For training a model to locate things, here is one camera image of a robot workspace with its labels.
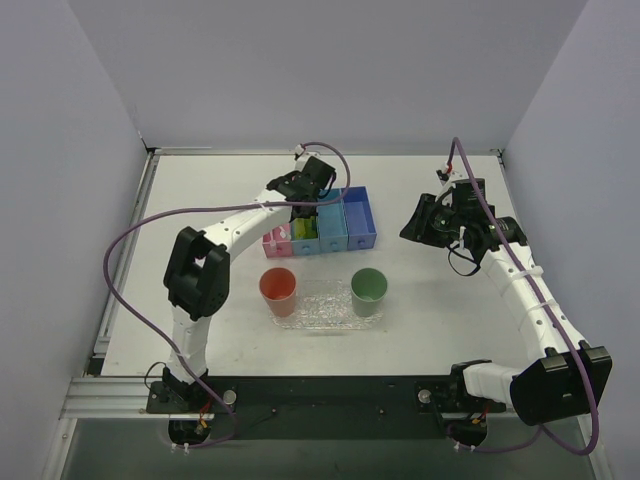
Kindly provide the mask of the orange plastic cup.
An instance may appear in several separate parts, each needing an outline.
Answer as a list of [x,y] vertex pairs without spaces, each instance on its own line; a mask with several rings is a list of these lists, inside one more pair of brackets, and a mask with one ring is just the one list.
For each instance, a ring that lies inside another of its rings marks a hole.
[[259,291],[271,312],[277,317],[288,317],[296,306],[297,280],[292,271],[283,267],[269,269],[259,280]]

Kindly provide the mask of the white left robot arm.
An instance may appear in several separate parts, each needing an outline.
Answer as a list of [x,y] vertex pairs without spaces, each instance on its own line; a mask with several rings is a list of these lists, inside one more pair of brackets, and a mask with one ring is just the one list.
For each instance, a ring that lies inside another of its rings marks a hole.
[[162,379],[150,387],[149,413],[191,413],[209,402],[203,385],[208,335],[212,316],[229,297],[232,262],[274,228],[315,214],[315,204],[336,179],[335,169],[315,155],[304,154],[297,166],[269,181],[247,209],[177,234],[163,278],[172,306],[173,346]]

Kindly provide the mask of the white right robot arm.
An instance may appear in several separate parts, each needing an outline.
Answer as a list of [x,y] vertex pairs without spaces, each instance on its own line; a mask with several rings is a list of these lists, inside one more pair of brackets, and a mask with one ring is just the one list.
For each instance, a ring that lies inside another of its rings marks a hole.
[[401,238],[453,251],[467,249],[477,271],[495,285],[524,340],[524,370],[478,360],[458,364],[466,397],[512,407],[527,425],[593,413],[612,369],[603,347],[591,346],[570,323],[543,279],[523,230],[512,217],[495,217],[468,180],[440,195],[424,193]]

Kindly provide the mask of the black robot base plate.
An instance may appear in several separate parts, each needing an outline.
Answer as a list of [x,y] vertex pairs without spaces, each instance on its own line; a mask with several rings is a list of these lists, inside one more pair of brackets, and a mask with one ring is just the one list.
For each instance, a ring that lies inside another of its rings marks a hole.
[[482,439],[483,419],[503,404],[471,397],[451,375],[218,376],[186,398],[161,381],[150,386],[146,410],[169,419],[177,444],[228,434],[238,440],[426,440],[462,423]]

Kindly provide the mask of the large green toothpaste tube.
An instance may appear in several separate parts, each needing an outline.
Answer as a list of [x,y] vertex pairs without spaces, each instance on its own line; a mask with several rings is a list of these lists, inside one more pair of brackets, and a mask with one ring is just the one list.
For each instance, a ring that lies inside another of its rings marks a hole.
[[297,235],[300,239],[316,239],[318,237],[317,217],[300,219]]

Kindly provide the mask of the green plastic cup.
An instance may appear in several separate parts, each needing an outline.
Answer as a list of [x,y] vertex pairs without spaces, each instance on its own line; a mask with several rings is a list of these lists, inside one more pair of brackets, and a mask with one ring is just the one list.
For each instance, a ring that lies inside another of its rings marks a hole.
[[381,308],[388,291],[388,280],[379,270],[363,268],[351,278],[352,307],[356,315],[371,317]]

